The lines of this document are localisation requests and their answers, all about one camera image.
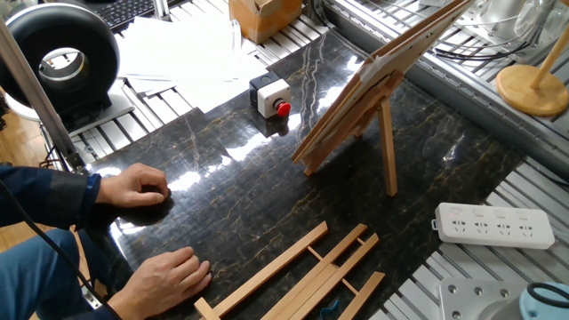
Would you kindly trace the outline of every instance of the wooden easel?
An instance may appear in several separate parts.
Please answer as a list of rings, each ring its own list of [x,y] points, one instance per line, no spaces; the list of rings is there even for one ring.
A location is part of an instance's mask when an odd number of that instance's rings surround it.
[[[324,257],[320,256],[310,247],[320,236],[327,231],[326,223],[321,223],[299,242],[283,252],[276,259],[271,261],[265,268],[255,276],[237,288],[226,299],[215,308],[201,298],[194,306],[202,320],[220,320],[239,302],[245,299],[254,290],[269,280],[276,272],[291,262],[295,257],[309,250],[319,260],[319,262],[275,305],[261,320],[288,320],[303,319],[317,306],[317,304],[328,294],[337,284],[344,283],[356,297],[344,309],[340,315],[340,320],[352,319],[365,301],[371,296],[373,290],[378,286],[381,279],[385,276],[381,272],[374,272],[367,280],[360,291],[356,290],[344,279],[346,274],[380,241],[376,234],[370,236],[366,241],[360,236],[367,227],[363,224],[357,225],[344,239],[328,252]],[[361,246],[352,254],[344,264],[336,266],[333,262],[338,259],[355,241]]]
[[[372,53],[294,152],[295,164],[311,175],[345,139],[360,137],[377,114],[386,193],[397,193],[389,97],[413,63],[467,10],[472,0],[455,0]]]
[[[368,90],[364,97],[354,106],[355,112],[341,119],[338,124],[340,129],[302,158],[302,162],[307,166],[304,173],[308,176],[314,173],[328,155],[352,134],[355,137],[361,137],[372,120],[377,116],[380,122],[387,194],[394,196],[397,193],[397,174],[389,97],[399,86],[403,77],[403,72],[396,70],[389,75],[389,79],[384,85],[377,84]]]

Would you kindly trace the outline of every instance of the jeans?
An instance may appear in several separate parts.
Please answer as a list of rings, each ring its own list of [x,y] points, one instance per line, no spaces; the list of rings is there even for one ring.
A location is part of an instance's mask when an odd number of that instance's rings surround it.
[[[76,266],[79,250],[73,234],[54,229],[46,232]],[[106,260],[83,231],[79,231],[91,279],[106,283]],[[0,253],[0,319],[63,319],[91,307],[83,298],[76,274],[42,238],[35,236]]]

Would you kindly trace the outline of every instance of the wooden floor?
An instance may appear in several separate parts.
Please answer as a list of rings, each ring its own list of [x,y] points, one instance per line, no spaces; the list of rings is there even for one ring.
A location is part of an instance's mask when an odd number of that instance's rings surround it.
[[[10,162],[17,166],[37,167],[47,154],[44,139],[39,131],[39,124],[16,116],[12,112],[4,115],[3,119],[6,121],[7,127],[0,131],[0,163]],[[41,225],[40,228],[43,231],[51,229]],[[36,233],[23,222],[0,228],[0,253],[35,235]],[[81,245],[79,248],[81,253],[80,269],[89,278]]]

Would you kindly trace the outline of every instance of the wooden stand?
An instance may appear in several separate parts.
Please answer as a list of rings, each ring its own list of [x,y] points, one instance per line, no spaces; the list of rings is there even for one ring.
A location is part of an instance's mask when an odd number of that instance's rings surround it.
[[[352,134],[360,137],[377,115],[386,193],[397,193],[389,97],[413,63],[459,19],[471,0],[455,0],[372,53],[293,154],[311,175]]]
[[[260,285],[265,283],[278,270],[283,268],[294,257],[308,249],[320,260],[261,320],[278,319],[303,319],[336,284],[342,282],[356,297],[344,309],[340,319],[352,319],[364,302],[371,296],[378,286],[384,274],[374,272],[360,291],[356,290],[344,279],[344,276],[380,241],[376,234],[366,241],[360,239],[361,234],[367,229],[363,224],[357,225],[342,241],[340,241],[324,257],[320,256],[310,245],[322,236],[326,230],[323,222],[286,252],[270,262],[263,270],[249,279],[245,284],[231,293],[215,308],[211,308],[204,298],[199,299],[194,306],[202,320],[219,320],[228,313],[240,301],[245,299]],[[340,267],[333,262],[340,257],[355,241],[361,246]]]
[[[541,68],[516,65],[496,77],[496,89],[510,106],[533,116],[554,116],[567,108],[569,95],[549,70],[569,42],[569,26],[543,61]]]
[[[403,77],[403,72],[396,70],[389,76],[386,84],[375,85],[367,91],[364,97],[340,120],[338,123],[340,129],[302,158],[302,162],[307,166],[304,173],[308,176],[314,173],[330,153],[351,135],[361,137],[377,116],[380,123],[386,193],[388,196],[394,196],[397,193],[397,174],[389,97],[399,86]]]

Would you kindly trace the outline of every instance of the cardboard box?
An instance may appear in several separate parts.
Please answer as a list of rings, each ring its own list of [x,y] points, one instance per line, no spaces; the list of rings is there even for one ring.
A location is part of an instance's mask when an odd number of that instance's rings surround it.
[[[229,0],[229,15],[260,44],[301,15],[302,0]]]

